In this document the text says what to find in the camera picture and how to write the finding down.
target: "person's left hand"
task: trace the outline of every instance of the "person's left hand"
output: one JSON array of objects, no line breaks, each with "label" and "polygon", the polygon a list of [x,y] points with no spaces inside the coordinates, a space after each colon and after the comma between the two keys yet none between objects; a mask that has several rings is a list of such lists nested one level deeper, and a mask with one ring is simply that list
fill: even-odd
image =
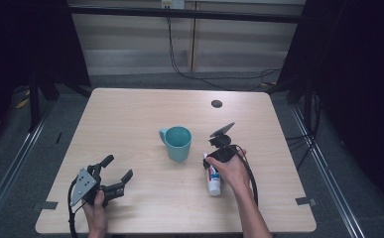
[{"label": "person's left hand", "polygon": [[104,207],[102,207],[104,196],[104,191],[100,190],[96,194],[94,205],[86,203],[83,206],[89,226],[89,238],[103,238],[107,233],[108,219]]}]

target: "human hand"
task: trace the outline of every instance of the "human hand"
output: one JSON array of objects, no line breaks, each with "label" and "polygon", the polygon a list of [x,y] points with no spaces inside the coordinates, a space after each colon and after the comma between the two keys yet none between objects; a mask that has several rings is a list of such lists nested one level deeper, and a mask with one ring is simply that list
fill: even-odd
[{"label": "human hand", "polygon": [[[239,150],[238,154],[241,157],[244,157],[246,151]],[[234,191],[239,187],[249,186],[250,177],[248,176],[241,159],[238,158],[237,155],[233,156],[227,163],[219,162],[213,157],[207,157],[206,161],[219,171],[222,178],[232,187]]]},{"label": "human hand", "polygon": [[94,205],[86,203],[83,206],[89,227],[89,238],[103,238],[107,233],[108,219],[104,207],[102,207],[104,198],[104,191],[100,190],[96,194]]}]

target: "white bottle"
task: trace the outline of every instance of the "white bottle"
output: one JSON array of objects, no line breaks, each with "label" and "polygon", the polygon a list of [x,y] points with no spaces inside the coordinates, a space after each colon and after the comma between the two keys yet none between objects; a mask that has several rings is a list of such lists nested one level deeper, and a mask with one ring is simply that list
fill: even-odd
[{"label": "white bottle", "polygon": [[207,188],[209,189],[210,195],[220,195],[220,174],[215,167],[210,166],[206,170],[207,177]]}]

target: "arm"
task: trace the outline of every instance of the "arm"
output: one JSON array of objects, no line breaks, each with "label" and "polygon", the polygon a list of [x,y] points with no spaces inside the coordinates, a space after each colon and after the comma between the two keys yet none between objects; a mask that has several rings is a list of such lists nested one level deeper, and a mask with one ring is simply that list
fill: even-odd
[{"label": "arm", "polygon": [[250,188],[250,178],[244,168],[243,163],[237,156],[229,162],[222,163],[214,158],[207,157],[206,161],[214,166],[222,178],[232,187],[238,210],[241,218],[243,236],[252,237],[272,237],[262,214],[253,199]]},{"label": "arm", "polygon": [[104,196],[104,192],[100,190],[96,194],[93,206],[88,203],[83,206],[89,227],[89,238],[104,238],[107,233],[107,214],[105,213],[104,207],[102,207]]}]

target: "mug handle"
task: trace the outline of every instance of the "mug handle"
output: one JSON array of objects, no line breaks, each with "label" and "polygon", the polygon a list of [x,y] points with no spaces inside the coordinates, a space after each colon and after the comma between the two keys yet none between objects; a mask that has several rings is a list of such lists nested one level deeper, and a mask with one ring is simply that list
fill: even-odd
[{"label": "mug handle", "polygon": [[168,131],[167,128],[161,128],[161,130],[160,130],[160,138],[161,138],[161,141],[163,141],[164,144],[166,144],[165,134],[167,133],[167,131]]}]

